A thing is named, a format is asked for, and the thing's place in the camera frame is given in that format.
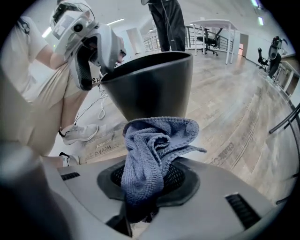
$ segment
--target ceiling light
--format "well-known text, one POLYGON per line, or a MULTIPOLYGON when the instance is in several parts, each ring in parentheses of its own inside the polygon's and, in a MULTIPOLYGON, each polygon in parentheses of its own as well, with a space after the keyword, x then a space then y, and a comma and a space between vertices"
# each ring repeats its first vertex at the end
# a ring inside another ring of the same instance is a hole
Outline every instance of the ceiling light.
POLYGON ((262 17, 258 17, 258 22, 259 22, 259 25, 263 26, 263 18, 262 17))
POLYGON ((110 22, 110 23, 108 23, 107 25, 111 25, 111 24, 113 24, 113 23, 121 22, 121 21, 123 21, 123 20, 125 20, 125 18, 122 18, 122 19, 119 19, 119 20, 110 22))
POLYGON ((49 33, 51 32, 51 27, 47 28, 46 31, 43 33, 42 37, 45 38, 49 35, 49 33))
POLYGON ((252 2, 252 4, 253 4, 254 7, 258 7, 258 3, 257 3, 256 0, 251 0, 251 2, 252 2))

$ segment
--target black trash bin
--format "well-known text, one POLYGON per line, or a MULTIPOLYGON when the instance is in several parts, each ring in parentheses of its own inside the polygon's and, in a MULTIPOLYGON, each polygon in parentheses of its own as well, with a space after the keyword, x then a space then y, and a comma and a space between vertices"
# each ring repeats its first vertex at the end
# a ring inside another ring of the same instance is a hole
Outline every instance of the black trash bin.
POLYGON ((144 56, 105 75, 101 85, 125 118, 185 117, 193 56, 162 52, 144 56))

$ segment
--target black pants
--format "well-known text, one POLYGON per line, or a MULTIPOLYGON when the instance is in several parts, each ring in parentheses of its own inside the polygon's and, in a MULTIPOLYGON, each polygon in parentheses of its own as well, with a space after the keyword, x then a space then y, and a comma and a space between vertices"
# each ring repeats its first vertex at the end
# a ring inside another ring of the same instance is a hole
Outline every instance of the black pants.
POLYGON ((273 75, 276 73, 280 62, 281 62, 281 56, 280 56, 279 53, 277 53, 276 58, 271 60, 271 62, 270 62, 270 71, 269 71, 269 77, 270 78, 272 78, 273 75))
POLYGON ((161 2, 157 4, 149 4, 149 10, 157 28, 160 49, 162 52, 169 51, 171 46, 173 51, 185 51, 186 29, 181 7, 177 0, 163 2, 163 5, 170 22, 170 26, 161 2))

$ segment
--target blue towel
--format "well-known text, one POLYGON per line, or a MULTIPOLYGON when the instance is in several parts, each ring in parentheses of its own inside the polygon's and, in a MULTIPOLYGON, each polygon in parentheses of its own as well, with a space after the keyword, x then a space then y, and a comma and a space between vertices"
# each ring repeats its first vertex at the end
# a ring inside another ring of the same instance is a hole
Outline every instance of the blue towel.
POLYGON ((191 151, 198 135, 198 124, 190 119, 157 117, 130 121, 123 131, 128 150, 121 188, 132 207, 157 197, 164 188, 170 163, 191 151))

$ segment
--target black office chair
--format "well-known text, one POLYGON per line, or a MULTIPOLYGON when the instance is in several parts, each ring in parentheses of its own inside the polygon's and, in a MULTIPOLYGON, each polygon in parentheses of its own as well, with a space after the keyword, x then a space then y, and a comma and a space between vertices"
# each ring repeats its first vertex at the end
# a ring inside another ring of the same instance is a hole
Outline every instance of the black office chair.
POLYGON ((268 66, 268 60, 263 58, 262 57, 262 49, 261 48, 258 48, 258 63, 260 64, 259 66, 259 69, 263 69, 264 71, 266 71, 267 67, 265 66, 268 66))
MULTIPOLYGON (((219 45, 219 42, 220 42, 220 32, 222 31, 223 28, 220 28, 219 32, 217 32, 215 34, 215 37, 214 38, 209 38, 208 37, 208 29, 205 28, 204 31, 205 31, 205 44, 206 44, 206 47, 205 47, 205 54, 207 54, 207 51, 211 51, 213 54, 216 54, 216 56, 218 56, 218 53, 212 49, 210 49, 210 46, 213 46, 214 48, 217 47, 219 45)), ((202 41, 203 42, 203 37, 197 37, 197 40, 198 41, 202 41)))

